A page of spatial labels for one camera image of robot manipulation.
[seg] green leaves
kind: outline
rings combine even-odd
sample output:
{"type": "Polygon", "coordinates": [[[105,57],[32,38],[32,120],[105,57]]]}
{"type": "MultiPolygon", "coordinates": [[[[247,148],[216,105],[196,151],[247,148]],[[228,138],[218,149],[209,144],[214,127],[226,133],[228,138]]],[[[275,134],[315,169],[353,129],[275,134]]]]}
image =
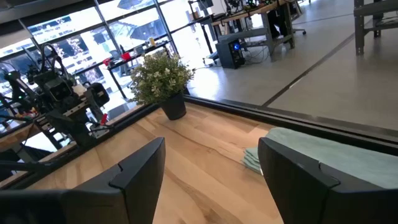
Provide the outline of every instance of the green leaves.
{"type": "Polygon", "coordinates": [[[160,103],[182,91],[193,72],[178,56],[169,58],[166,51],[144,56],[144,64],[131,72],[133,100],[138,104],[160,103]]]}

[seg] potted plant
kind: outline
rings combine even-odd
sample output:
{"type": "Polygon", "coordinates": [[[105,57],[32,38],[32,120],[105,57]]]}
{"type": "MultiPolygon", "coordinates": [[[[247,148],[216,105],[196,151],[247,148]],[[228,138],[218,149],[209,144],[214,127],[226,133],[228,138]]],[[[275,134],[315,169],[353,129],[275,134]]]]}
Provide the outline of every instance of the potted plant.
{"type": "Polygon", "coordinates": [[[179,57],[170,58],[166,51],[145,55],[144,63],[131,72],[133,100],[158,103],[170,120],[179,119],[187,113],[182,91],[192,78],[179,57]]]}

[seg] black plant pot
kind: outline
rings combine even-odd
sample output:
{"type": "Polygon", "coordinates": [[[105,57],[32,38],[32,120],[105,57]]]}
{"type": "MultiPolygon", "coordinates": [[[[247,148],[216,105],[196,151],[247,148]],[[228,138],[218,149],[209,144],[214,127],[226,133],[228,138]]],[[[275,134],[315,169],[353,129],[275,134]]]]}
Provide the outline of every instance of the black plant pot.
{"type": "Polygon", "coordinates": [[[168,100],[161,103],[160,107],[163,109],[167,117],[172,121],[182,118],[187,113],[182,92],[171,96],[168,100]]]}

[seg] concrete floor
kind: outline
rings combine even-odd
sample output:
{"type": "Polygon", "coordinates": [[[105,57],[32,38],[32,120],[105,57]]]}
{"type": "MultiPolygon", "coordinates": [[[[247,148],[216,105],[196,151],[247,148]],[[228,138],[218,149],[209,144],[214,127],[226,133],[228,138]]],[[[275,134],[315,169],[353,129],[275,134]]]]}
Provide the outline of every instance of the concrete floor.
{"type": "MultiPolygon", "coordinates": [[[[304,14],[294,21],[307,35],[296,33],[296,48],[288,45],[260,64],[237,70],[211,68],[197,71],[189,84],[193,95],[229,100],[260,109],[278,109],[328,119],[398,130],[398,29],[384,30],[382,38],[366,36],[365,54],[355,55],[353,1],[317,0],[302,4],[304,14]],[[341,49],[321,59],[346,41],[341,49]],[[315,65],[298,83],[268,107],[263,105],[304,71],[315,65]]],[[[393,12],[385,17],[396,16],[393,12]]],[[[261,49],[250,49],[258,52],[261,49]]]]}

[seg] red object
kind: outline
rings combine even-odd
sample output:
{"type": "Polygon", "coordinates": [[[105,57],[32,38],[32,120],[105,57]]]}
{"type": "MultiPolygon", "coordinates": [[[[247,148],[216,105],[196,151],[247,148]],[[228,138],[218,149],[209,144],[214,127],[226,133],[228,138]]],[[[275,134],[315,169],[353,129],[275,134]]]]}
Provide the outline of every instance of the red object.
{"type": "Polygon", "coordinates": [[[103,62],[104,62],[104,64],[105,64],[106,66],[108,66],[109,63],[111,62],[111,59],[110,59],[110,58],[107,58],[107,59],[105,59],[103,62]]]}
{"type": "Polygon", "coordinates": [[[102,120],[101,120],[101,124],[102,124],[102,125],[105,124],[106,118],[107,118],[107,117],[108,117],[108,114],[104,114],[104,115],[102,116],[102,120]]]}
{"type": "Polygon", "coordinates": [[[126,52],[126,53],[122,54],[121,58],[123,58],[123,60],[129,60],[131,58],[130,53],[126,52]]]}

